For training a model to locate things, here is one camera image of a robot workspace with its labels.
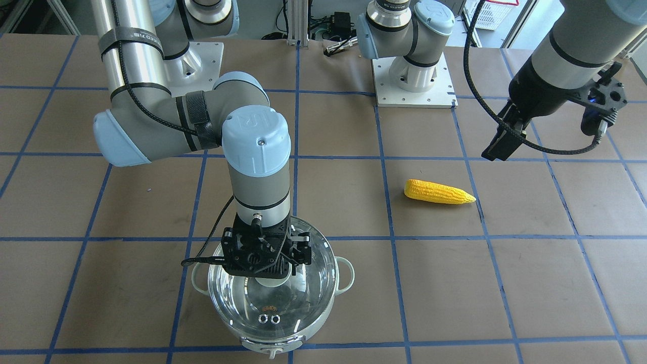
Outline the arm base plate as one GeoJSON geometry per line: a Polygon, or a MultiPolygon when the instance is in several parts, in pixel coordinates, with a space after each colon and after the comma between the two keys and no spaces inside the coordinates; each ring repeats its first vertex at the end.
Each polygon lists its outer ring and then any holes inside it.
{"type": "Polygon", "coordinates": [[[212,90],[220,76],[223,51],[222,42],[190,41],[182,55],[164,60],[167,86],[172,97],[197,90],[212,90]]]}
{"type": "Polygon", "coordinates": [[[449,109],[459,104],[444,53],[428,68],[402,56],[372,60],[372,67],[379,107],[449,109]]]}

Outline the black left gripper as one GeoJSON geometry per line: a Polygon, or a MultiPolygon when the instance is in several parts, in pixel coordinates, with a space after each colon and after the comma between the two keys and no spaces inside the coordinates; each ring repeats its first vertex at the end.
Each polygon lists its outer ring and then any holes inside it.
{"type": "Polygon", "coordinates": [[[548,83],[537,74],[532,61],[527,60],[509,84],[509,99],[511,101],[507,101],[498,114],[501,121],[515,131],[519,137],[499,125],[492,141],[481,153],[481,157],[489,161],[506,161],[522,145],[521,138],[526,138],[525,129],[528,120],[551,115],[566,101],[604,112],[603,105],[583,101],[583,97],[586,97],[588,93],[589,89],[585,85],[574,89],[564,89],[548,83]]]}

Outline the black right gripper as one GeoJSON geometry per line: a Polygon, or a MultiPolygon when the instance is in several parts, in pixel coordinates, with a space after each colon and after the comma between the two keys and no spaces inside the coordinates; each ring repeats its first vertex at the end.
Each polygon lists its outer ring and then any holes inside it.
{"type": "Polygon", "coordinates": [[[291,225],[294,221],[296,217],[287,216],[276,225],[263,227],[258,217],[246,223],[236,216],[233,226],[225,228],[221,240],[227,274],[284,279],[295,275],[299,265],[310,265],[310,232],[299,233],[291,225]]]}

